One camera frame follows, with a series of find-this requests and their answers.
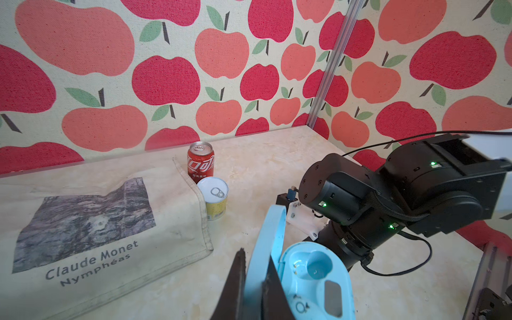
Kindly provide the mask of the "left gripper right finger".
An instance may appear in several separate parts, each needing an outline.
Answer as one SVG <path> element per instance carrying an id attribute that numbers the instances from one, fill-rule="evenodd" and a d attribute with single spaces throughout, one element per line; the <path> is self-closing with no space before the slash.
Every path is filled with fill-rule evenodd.
<path id="1" fill-rule="evenodd" d="M 267 274 L 262 285 L 261 318 L 264 320 L 295 320 L 272 258 L 269 260 Z"/>

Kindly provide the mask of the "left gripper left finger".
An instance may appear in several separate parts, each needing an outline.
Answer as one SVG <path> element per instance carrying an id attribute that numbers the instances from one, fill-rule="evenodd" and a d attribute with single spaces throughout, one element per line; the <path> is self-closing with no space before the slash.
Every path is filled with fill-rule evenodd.
<path id="1" fill-rule="evenodd" d="M 246 279 L 246 254 L 241 248 L 235 255 L 227 280 L 210 320 L 242 319 Z"/>

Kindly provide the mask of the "blue earbud charging case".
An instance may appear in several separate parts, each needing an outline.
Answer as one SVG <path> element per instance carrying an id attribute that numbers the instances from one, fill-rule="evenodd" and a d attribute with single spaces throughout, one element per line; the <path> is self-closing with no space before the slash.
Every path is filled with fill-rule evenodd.
<path id="1" fill-rule="evenodd" d="M 284 249 L 287 210 L 271 205 L 245 279 L 243 319 L 261 318 L 262 285 L 272 258 L 295 319 L 355 319 L 349 273 L 330 249 L 310 241 Z"/>

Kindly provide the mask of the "yellow tin can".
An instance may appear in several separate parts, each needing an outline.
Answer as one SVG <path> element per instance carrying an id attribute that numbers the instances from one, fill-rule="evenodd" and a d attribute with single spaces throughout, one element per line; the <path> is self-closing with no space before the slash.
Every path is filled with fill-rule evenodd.
<path id="1" fill-rule="evenodd" d="M 228 185 L 220 178 L 206 177 L 197 186 L 205 200 L 208 220 L 219 219 L 226 211 Z"/>

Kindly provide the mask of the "beige Monet tote bag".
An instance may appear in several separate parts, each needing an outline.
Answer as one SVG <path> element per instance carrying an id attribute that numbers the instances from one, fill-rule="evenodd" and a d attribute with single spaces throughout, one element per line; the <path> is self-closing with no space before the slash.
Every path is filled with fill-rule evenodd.
<path id="1" fill-rule="evenodd" d="M 175 159 L 1 183 L 2 319 L 72 319 L 212 251 L 204 198 Z"/>

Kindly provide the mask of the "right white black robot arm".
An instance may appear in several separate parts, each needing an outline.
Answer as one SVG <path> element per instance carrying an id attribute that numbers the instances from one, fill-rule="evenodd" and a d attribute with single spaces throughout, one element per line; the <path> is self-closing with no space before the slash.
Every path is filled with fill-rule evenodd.
<path id="1" fill-rule="evenodd" d="M 329 221 L 317 242 L 346 268 L 367 267 L 395 235 L 417 240 L 510 215 L 511 131 L 408 139 L 377 171 L 331 153 L 298 195 Z"/>

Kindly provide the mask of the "right aluminium frame post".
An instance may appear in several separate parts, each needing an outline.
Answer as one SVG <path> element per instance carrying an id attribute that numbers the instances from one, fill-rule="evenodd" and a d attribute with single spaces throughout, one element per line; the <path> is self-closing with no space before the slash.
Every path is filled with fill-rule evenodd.
<path id="1" fill-rule="evenodd" d="M 319 84 L 317 95 L 313 99 L 313 105 L 309 112 L 307 126 L 311 129 L 315 126 L 321 107 L 325 102 L 325 98 L 335 76 L 336 69 L 344 56 L 346 46 L 349 43 L 359 12 L 361 11 L 364 3 L 364 0 L 355 0 L 351 1 L 349 4 L 347 14 L 341 25 L 335 46 L 331 52 L 321 83 Z"/>

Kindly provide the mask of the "red cola can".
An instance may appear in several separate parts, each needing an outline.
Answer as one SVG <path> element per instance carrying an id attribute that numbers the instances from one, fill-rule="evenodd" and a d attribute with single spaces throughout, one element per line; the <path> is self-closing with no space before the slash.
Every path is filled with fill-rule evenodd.
<path id="1" fill-rule="evenodd" d="M 210 143 L 197 141 L 187 152 L 187 171 L 195 183 L 206 177 L 213 177 L 215 153 Z"/>

